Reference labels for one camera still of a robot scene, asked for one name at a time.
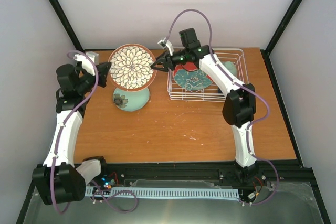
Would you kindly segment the wooden ribbed plate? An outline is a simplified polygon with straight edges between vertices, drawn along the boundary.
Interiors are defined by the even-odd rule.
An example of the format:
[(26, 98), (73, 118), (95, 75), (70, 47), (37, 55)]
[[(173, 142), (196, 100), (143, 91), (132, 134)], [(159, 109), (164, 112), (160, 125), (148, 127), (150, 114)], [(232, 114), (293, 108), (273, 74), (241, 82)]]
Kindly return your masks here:
[(126, 44), (110, 55), (110, 80), (113, 85), (125, 91), (140, 91), (147, 88), (156, 77), (151, 68), (154, 54), (143, 45)]

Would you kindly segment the red floral plate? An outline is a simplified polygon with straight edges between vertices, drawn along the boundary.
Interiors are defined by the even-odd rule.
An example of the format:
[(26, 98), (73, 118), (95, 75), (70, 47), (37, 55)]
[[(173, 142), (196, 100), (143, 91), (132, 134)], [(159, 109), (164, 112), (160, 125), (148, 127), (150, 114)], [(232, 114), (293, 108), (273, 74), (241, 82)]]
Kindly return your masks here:
[(202, 90), (213, 84), (213, 80), (192, 62), (178, 65), (173, 71), (173, 79), (187, 91)]

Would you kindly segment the striped large bowl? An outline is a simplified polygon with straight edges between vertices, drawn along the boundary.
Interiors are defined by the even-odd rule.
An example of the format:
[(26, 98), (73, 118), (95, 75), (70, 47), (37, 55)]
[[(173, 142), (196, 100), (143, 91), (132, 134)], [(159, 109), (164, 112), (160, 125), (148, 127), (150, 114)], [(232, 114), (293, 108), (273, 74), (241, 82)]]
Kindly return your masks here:
[(113, 103), (120, 110), (133, 112), (143, 108), (150, 99), (149, 88), (139, 91), (125, 91), (115, 88), (113, 92)]

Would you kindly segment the green floral small bowl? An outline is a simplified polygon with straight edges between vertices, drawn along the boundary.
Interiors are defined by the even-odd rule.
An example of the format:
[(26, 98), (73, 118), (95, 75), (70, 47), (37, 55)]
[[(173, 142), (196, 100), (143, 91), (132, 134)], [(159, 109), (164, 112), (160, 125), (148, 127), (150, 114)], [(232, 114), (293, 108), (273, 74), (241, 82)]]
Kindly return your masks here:
[(225, 62), (223, 62), (223, 66), (225, 68), (224, 69), (225, 75), (234, 76), (235, 78), (238, 77), (237, 67), (233, 62), (225, 61)]

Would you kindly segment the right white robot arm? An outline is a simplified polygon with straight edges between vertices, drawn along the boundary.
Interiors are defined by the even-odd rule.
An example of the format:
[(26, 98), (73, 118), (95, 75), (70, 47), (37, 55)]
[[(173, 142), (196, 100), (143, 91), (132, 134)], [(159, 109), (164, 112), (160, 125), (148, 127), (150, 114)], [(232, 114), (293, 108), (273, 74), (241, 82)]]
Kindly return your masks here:
[(193, 28), (180, 32), (183, 49), (175, 51), (167, 38), (158, 41), (165, 52), (151, 65), (154, 70), (169, 72), (188, 62), (196, 65), (218, 86), (225, 96), (222, 114), (232, 127), (235, 141), (235, 172), (245, 183), (257, 173), (257, 158), (253, 147), (252, 122), (256, 113), (255, 88), (235, 77), (219, 60), (210, 45), (202, 46)]

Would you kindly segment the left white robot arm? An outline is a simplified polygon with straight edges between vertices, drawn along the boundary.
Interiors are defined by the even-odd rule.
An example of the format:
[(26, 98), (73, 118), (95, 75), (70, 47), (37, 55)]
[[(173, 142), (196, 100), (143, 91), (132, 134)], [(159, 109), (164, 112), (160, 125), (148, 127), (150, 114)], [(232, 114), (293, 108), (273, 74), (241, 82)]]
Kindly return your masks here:
[(95, 86), (106, 86), (110, 67), (110, 63), (104, 62), (89, 73), (83, 66), (66, 64), (56, 70), (60, 85), (56, 92), (57, 126), (47, 158), (32, 174), (33, 183), (45, 205), (81, 201), (86, 186), (93, 179), (100, 184), (108, 180), (109, 170), (104, 157), (86, 158), (76, 167), (74, 151), (90, 100), (86, 93), (93, 91)]

